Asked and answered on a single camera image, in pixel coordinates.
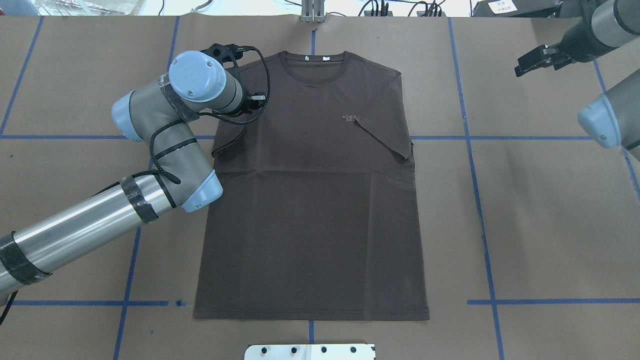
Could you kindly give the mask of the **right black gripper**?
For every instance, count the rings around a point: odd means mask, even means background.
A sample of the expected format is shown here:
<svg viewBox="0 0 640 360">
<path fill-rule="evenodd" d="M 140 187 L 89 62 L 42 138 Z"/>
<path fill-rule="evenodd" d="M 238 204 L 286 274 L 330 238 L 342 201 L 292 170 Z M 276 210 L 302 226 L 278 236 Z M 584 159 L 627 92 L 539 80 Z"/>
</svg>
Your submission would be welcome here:
<svg viewBox="0 0 640 360">
<path fill-rule="evenodd" d="M 569 64 L 588 63 L 594 59 L 594 43 L 589 36 L 565 34 L 559 43 L 550 47 L 539 45 L 519 57 L 514 73 L 521 77 L 538 69 L 559 70 Z"/>
</svg>

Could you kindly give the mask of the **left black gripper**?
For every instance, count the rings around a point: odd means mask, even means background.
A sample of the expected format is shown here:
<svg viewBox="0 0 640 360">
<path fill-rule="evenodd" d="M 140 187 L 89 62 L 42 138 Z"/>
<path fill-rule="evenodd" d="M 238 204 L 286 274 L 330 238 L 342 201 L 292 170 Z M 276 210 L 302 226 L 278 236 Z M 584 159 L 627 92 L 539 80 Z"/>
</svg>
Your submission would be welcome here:
<svg viewBox="0 0 640 360">
<path fill-rule="evenodd" d="M 239 115 L 253 114 L 253 112 L 254 112 L 254 109 L 253 109 L 252 94 L 246 89 L 244 89 L 242 93 L 242 100 L 240 102 L 240 105 L 238 106 L 238 114 Z"/>
</svg>

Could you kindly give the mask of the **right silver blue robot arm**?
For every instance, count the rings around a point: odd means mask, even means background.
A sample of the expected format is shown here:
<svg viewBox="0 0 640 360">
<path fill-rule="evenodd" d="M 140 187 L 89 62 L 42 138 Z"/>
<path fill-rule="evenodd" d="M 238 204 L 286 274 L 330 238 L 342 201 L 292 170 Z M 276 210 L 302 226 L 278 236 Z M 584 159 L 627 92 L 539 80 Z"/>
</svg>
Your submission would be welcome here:
<svg viewBox="0 0 640 360">
<path fill-rule="evenodd" d="M 577 114 L 580 127 L 602 148 L 639 157 L 639 19 L 637 0 L 580 0 L 578 20 L 560 41 L 521 55 L 514 72 L 599 63 L 606 84 Z"/>
</svg>

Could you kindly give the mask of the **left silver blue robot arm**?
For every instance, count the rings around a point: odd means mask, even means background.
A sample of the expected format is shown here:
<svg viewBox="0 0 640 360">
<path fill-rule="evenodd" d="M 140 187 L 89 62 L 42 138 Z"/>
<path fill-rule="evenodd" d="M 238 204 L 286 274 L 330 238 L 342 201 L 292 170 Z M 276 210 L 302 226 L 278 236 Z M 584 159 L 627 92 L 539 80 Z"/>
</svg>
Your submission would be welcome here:
<svg viewBox="0 0 640 360">
<path fill-rule="evenodd" d="M 172 59 L 156 80 L 112 106 L 122 135 L 147 148 L 151 168 L 126 175 L 76 205 L 1 237 L 1 303 L 131 230 L 182 208 L 192 213 L 223 193 L 190 123 L 261 113 L 268 92 L 251 93 L 238 59 L 255 48 L 214 44 Z"/>
</svg>

